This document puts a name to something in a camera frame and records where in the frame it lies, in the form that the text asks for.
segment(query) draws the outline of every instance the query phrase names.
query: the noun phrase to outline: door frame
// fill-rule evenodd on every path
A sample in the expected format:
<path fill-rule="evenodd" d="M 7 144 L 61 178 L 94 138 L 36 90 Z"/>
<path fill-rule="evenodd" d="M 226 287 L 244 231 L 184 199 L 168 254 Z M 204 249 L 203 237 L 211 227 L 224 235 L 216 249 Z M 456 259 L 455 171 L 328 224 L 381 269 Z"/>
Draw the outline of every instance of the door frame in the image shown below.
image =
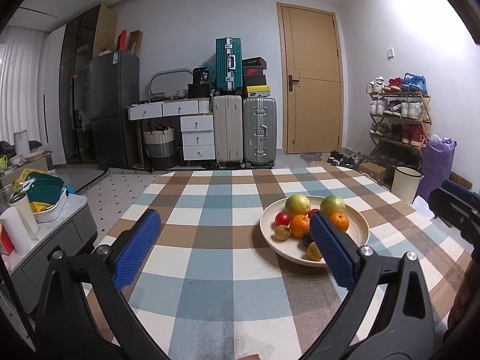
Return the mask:
<path fill-rule="evenodd" d="M 329 15 L 332 17 L 334 27 L 335 27 L 335 36 L 337 38 L 337 49 L 338 49 L 338 63 L 340 67 L 340 131 L 339 137 L 340 140 L 338 141 L 338 151 L 342 148 L 342 139 L 343 139 L 343 107 L 344 107 L 344 88 L 343 88 L 343 64 L 342 64 L 342 50 L 340 47 L 340 35 L 338 33 L 338 25 L 337 25 L 337 17 L 335 16 L 335 12 L 328 12 L 323 11 L 321 9 L 309 8 L 309 7 L 302 7 L 301 5 L 292 5 L 292 4 L 284 4 L 284 3 L 277 3 L 277 13 L 278 13 L 278 28 L 280 31 L 280 54 L 282 56 L 282 113 L 283 113 L 283 152 L 287 154 L 287 130 L 288 130 L 288 86 L 287 86 L 287 53 L 285 50 L 285 27 L 283 24 L 283 15 L 282 15 L 282 8 L 295 8 L 295 9 L 302 9 L 305 11 L 317 12 L 322 13 L 325 15 Z"/>

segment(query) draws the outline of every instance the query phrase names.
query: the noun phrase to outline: purple bag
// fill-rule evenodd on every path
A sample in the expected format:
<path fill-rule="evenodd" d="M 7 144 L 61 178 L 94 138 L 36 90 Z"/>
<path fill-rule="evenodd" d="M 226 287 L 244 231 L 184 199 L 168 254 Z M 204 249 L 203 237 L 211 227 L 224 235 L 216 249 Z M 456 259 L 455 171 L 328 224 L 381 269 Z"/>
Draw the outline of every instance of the purple bag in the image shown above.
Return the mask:
<path fill-rule="evenodd" d="M 452 142 L 450 138 L 440 139 L 437 135 L 432 135 L 427 140 L 421 167 L 424 177 L 420 180 L 417 189 L 417 195 L 427 202 L 430 192 L 439 188 L 443 181 L 450 178 L 456 145 L 456 140 Z"/>

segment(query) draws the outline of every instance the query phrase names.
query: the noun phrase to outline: blue sneaker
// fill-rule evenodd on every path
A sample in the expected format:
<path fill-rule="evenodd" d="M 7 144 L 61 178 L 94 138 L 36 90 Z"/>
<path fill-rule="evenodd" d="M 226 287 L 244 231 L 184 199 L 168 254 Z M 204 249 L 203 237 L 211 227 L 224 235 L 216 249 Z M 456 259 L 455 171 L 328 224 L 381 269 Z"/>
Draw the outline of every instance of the blue sneaker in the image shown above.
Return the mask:
<path fill-rule="evenodd" d="M 402 79 L 402 91 L 418 91 L 427 96 L 427 82 L 424 76 L 415 76 L 414 74 L 405 73 L 405 78 Z"/>

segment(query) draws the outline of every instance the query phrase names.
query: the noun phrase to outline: checkered tablecloth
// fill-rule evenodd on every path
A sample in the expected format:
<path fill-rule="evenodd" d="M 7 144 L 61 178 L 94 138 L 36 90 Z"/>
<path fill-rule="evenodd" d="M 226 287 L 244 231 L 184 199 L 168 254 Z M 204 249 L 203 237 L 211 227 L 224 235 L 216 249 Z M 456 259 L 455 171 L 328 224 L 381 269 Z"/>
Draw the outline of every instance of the checkered tablecloth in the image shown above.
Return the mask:
<path fill-rule="evenodd" d="M 295 193 L 339 195 L 370 225 L 379 254 L 418 255 L 434 307 L 445 321 L 470 256 L 392 193 L 345 168 L 175 172 L 157 178 L 114 225 L 111 244 L 148 208 L 161 234 L 141 274 L 123 292 L 147 331 L 172 359 L 297 359 L 346 295 L 327 269 L 289 262 L 270 249 L 258 225 L 263 210 Z M 384 289 L 372 302 L 378 309 Z M 113 335 L 87 296 L 104 337 Z M 374 321 L 367 312 L 357 332 Z"/>

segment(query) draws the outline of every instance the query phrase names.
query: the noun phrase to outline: plate of fruit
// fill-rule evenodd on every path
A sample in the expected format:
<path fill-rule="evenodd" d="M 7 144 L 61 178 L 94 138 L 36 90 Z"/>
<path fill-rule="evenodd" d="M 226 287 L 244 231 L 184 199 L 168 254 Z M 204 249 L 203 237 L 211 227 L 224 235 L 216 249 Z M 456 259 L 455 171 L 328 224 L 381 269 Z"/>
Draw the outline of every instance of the plate of fruit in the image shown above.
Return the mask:
<path fill-rule="evenodd" d="M 359 247 L 367 244 L 370 228 L 366 219 L 339 196 L 292 195 L 278 200 L 263 212 L 260 230 L 280 256 L 303 266 L 325 267 L 326 262 L 310 236 L 310 217 L 317 211 L 325 212 Z"/>

